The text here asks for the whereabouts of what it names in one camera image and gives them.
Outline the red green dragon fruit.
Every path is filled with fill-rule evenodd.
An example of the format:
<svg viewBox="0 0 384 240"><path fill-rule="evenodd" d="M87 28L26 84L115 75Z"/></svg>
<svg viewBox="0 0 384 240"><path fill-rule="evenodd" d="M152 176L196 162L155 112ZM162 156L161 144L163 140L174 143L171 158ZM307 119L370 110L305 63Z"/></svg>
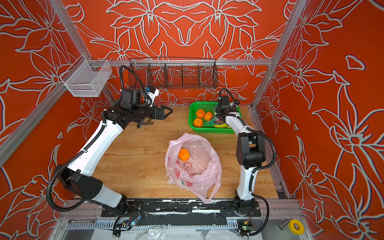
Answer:
<svg viewBox="0 0 384 240"><path fill-rule="evenodd" d="M214 126L219 126L224 124L225 122L221 119L218 119L216 117L212 117L210 121L207 122L208 125L214 125Z"/></svg>

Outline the pink plastic bag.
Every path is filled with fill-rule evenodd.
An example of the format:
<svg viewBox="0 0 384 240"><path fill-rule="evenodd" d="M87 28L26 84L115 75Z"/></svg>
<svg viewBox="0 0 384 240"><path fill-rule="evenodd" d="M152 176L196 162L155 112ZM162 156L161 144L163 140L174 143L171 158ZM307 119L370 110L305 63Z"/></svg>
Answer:
<svg viewBox="0 0 384 240"><path fill-rule="evenodd" d="M190 158L178 158L181 148L187 149ZM210 142L200 135L184 133L169 142L165 156L168 183L195 194L203 203L212 201L221 187L222 165L219 155Z"/></svg>

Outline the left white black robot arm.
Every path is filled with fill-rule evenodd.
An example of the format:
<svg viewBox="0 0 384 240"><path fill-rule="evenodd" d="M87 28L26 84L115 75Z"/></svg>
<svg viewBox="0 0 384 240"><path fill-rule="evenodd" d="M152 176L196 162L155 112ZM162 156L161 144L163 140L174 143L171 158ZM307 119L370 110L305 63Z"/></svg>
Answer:
<svg viewBox="0 0 384 240"><path fill-rule="evenodd" d="M91 202L116 216L123 217L136 210L128 198L107 187L101 180L93 177L96 166L109 146L130 123L137 127L149 124L154 120L165 120L173 110L164 105L155 105L159 90L145 86L136 73L128 66L119 67L121 96L108 109L101 113L102 120L91 139L81 150L63 165L58 165L47 186L46 200L48 205L58 212L69 212L84 202ZM53 187L60 181L63 187L81 197L81 200L70 207L60 207L53 199Z"/></svg>

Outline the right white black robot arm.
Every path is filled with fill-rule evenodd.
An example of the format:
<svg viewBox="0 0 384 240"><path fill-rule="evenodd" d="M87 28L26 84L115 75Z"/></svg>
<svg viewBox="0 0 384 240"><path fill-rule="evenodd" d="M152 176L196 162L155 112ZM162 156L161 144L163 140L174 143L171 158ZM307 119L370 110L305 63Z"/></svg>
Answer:
<svg viewBox="0 0 384 240"><path fill-rule="evenodd" d="M221 89L215 117L230 126L238 137L236 157L241 166L241 176L235 192L234 210L242 216L254 209L256 199L262 199L254 193L256 176L258 171L274 165L277 151L267 135L252 129L243 120L237 110L238 104L228 89Z"/></svg>

